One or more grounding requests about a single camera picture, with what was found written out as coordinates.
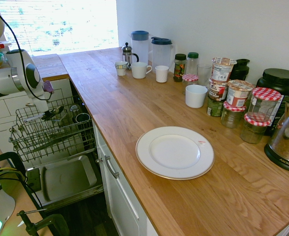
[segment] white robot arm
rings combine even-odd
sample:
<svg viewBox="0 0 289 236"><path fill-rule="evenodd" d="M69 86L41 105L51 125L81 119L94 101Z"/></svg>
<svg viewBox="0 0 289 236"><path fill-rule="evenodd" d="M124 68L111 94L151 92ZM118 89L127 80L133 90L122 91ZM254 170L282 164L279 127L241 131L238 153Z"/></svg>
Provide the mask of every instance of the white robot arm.
<svg viewBox="0 0 289 236"><path fill-rule="evenodd" d="M0 37L4 32L4 22L0 18ZM10 68L0 69L0 97L25 91L40 112L48 112L44 96L44 83L30 55L21 50L12 50L6 54Z"/></svg>

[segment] wire dish rack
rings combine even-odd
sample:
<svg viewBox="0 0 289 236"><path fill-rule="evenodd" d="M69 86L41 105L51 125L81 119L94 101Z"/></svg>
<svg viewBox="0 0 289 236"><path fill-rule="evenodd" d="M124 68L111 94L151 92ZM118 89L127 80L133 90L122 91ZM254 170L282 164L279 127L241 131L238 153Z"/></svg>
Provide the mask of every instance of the wire dish rack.
<svg viewBox="0 0 289 236"><path fill-rule="evenodd" d="M73 105L78 111L71 111ZM75 116L82 112L84 106L79 96L49 101L49 110L63 106L61 113L44 121L36 106L16 110L16 122L11 128L9 142L14 146L22 161L35 160L50 154L62 154L64 157L75 158L82 153L96 148L92 120L76 122Z"/></svg>

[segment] cabinet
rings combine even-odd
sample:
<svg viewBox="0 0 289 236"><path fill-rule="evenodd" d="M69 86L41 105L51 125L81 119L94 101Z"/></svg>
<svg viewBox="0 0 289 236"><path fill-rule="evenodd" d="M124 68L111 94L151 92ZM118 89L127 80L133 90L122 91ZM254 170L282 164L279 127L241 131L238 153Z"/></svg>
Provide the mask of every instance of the cabinet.
<svg viewBox="0 0 289 236"><path fill-rule="evenodd" d="M158 236L94 123L93 127L107 211L119 235Z"/></svg>

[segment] floor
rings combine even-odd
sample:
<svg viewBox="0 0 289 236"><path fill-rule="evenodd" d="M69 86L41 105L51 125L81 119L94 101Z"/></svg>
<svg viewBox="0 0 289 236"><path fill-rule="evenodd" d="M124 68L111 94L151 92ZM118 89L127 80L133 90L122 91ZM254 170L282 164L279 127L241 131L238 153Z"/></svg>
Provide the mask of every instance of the floor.
<svg viewBox="0 0 289 236"><path fill-rule="evenodd" d="M119 236L107 214L104 193L53 210L48 215L55 213L66 220L70 236Z"/></svg>

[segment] stacked plates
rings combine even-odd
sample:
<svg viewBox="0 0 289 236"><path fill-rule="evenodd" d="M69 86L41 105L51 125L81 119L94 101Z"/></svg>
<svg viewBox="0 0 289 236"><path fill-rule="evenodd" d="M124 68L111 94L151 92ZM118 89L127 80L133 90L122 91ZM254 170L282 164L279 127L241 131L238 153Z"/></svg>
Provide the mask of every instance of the stacked plates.
<svg viewBox="0 0 289 236"><path fill-rule="evenodd" d="M209 141L197 132L176 126L153 129L136 144L141 164L169 179L192 179L208 172L214 163Z"/></svg>

